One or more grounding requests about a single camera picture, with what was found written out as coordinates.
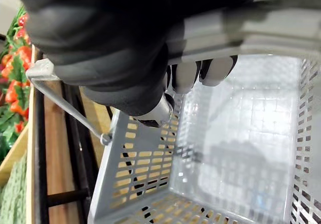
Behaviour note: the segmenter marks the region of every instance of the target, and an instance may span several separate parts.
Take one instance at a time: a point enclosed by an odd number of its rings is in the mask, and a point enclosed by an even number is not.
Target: robotic hand
[[[22,0],[30,38],[66,84],[93,101],[124,111],[145,125],[166,123],[174,108],[170,78],[187,93],[198,76],[215,86],[237,57],[168,67],[168,29],[185,17],[253,0]]]

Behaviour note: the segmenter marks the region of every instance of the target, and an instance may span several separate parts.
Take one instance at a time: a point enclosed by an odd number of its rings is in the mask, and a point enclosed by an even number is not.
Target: wooden plank
[[[26,193],[26,224],[35,224],[35,135],[34,135],[34,119],[35,119],[35,89],[32,86],[29,98],[29,128],[28,128],[28,147],[27,147],[27,193]]]
[[[7,183],[15,162],[19,161],[27,150],[28,126],[29,124],[27,124],[21,132],[15,144],[0,165],[0,186],[4,186]]]
[[[58,95],[60,82],[47,82]],[[70,162],[65,112],[45,97],[46,158],[48,194],[57,194],[75,189]],[[49,208],[50,224],[79,223],[77,203]]]
[[[97,104],[87,98],[80,89],[81,98],[83,101],[86,117],[96,129],[102,133],[108,133],[110,129],[110,118],[106,106]],[[99,139],[90,132],[91,141],[94,147],[98,167],[100,166],[104,147],[101,145]]]

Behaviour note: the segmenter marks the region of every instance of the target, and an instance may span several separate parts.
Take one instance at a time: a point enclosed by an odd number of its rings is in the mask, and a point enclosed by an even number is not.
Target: black metal bar
[[[35,89],[35,220],[49,224],[44,95]]]
[[[107,109],[110,120],[112,120],[113,114],[112,114],[111,108],[109,106],[106,106],[106,109]]]
[[[62,90],[63,97],[85,116],[79,88],[62,84]],[[88,197],[79,206],[82,209],[83,219],[87,219],[91,197],[98,176],[97,160],[89,130],[68,114],[66,114],[66,128],[75,187],[76,189],[87,189],[88,191]]]
[[[48,195],[48,207],[63,205],[74,201],[84,200],[88,196],[87,189],[67,191],[63,193]]]

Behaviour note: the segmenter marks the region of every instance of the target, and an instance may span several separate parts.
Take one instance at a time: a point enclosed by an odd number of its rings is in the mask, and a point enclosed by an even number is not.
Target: shopping basket
[[[286,20],[282,13],[265,16],[265,22]],[[193,37],[189,27],[205,35],[216,31],[208,19],[217,20],[207,15],[187,21],[183,39]],[[309,24],[304,30],[320,40]],[[180,60],[240,54],[238,63],[217,87],[197,82],[186,95],[169,91],[175,109],[161,129],[124,113],[114,116],[88,223],[321,223],[320,53],[293,39],[275,47],[274,36],[247,39],[238,50],[206,52],[196,48],[216,43],[190,41]],[[283,45],[292,57],[278,56],[285,55]],[[266,54],[241,55],[254,53]]]

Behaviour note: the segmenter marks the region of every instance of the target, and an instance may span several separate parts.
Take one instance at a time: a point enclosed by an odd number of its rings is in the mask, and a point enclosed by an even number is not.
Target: green mat
[[[14,164],[8,183],[0,193],[0,223],[26,223],[27,155]]]

